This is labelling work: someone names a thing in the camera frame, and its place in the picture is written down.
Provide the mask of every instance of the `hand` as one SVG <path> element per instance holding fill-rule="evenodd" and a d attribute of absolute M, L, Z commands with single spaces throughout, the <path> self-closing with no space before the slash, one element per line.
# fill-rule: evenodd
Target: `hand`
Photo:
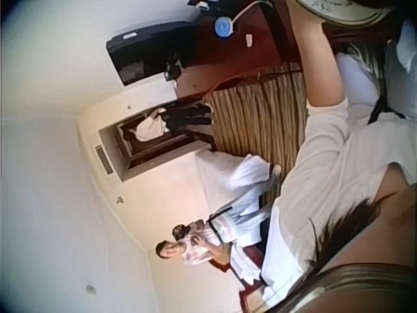
<path fill-rule="evenodd" d="M 202 236 L 200 236 L 198 233 L 192 234 L 192 239 L 197 243 L 199 246 L 207 246 L 207 241 Z"/>
<path fill-rule="evenodd" d="M 204 221 L 203 220 L 196 221 L 195 228 L 196 230 L 202 230 L 204 228 Z"/>
<path fill-rule="evenodd" d="M 190 227 L 191 232 L 195 232 L 196 230 L 199 230 L 195 222 L 189 223 L 188 227 Z"/>
<path fill-rule="evenodd" d="M 324 20 L 318 16 L 310 13 L 298 3 L 295 3 L 295 0 L 287 0 L 287 5 L 293 29 L 297 29 L 299 27 L 311 27 L 312 25 L 321 25 L 324 22 Z"/>

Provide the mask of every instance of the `black pants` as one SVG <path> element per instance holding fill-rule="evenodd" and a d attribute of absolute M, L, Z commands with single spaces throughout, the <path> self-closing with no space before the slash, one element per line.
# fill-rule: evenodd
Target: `black pants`
<path fill-rule="evenodd" d="M 210 125 L 211 118 L 204 115 L 210 113 L 208 106 L 198 106 L 196 108 L 167 108 L 167 111 L 161 114 L 162 119 L 167 123 L 167 128 L 174 132 L 181 126 L 186 125 Z"/>

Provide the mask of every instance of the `electrical cord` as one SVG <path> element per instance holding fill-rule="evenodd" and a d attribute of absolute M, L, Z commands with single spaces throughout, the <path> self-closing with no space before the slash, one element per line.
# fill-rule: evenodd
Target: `electrical cord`
<path fill-rule="evenodd" d="M 236 21 L 237 21 L 237 19 L 238 18 L 240 18 L 246 11 L 248 11 L 250 8 L 252 8 L 254 5 L 257 5 L 257 4 L 264 4 L 264 5 L 268 5 L 268 6 L 270 6 L 271 8 L 274 8 L 274 5 L 271 3 L 271 2 L 269 2 L 269 1 L 266 1 L 266 0 L 256 0 L 256 1 L 254 1 L 254 2 L 252 2 L 251 4 L 249 4 L 246 8 L 244 8 L 243 10 L 241 10 L 236 16 L 235 16 L 235 18 L 233 18 L 233 20 L 232 20 L 232 23 L 235 23 Z"/>

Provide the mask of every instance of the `black television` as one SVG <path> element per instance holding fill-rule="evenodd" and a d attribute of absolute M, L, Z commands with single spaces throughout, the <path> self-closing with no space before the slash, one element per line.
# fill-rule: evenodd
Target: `black television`
<path fill-rule="evenodd" d="M 188 66 L 195 54 L 194 22 L 171 22 L 136 29 L 107 41 L 106 49 L 124 86 Z"/>

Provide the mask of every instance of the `air vent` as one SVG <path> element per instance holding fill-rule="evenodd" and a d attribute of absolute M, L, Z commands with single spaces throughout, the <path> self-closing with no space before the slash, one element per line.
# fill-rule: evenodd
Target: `air vent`
<path fill-rule="evenodd" d="M 97 152 L 97 155 L 98 155 L 100 161 L 102 161 L 103 167 L 106 170 L 107 175 L 112 174 L 113 173 L 113 168 L 111 168 L 110 162 L 107 159 L 107 156 L 104 153 L 103 147 L 101 145 L 98 145 L 96 147 L 96 152 Z"/>

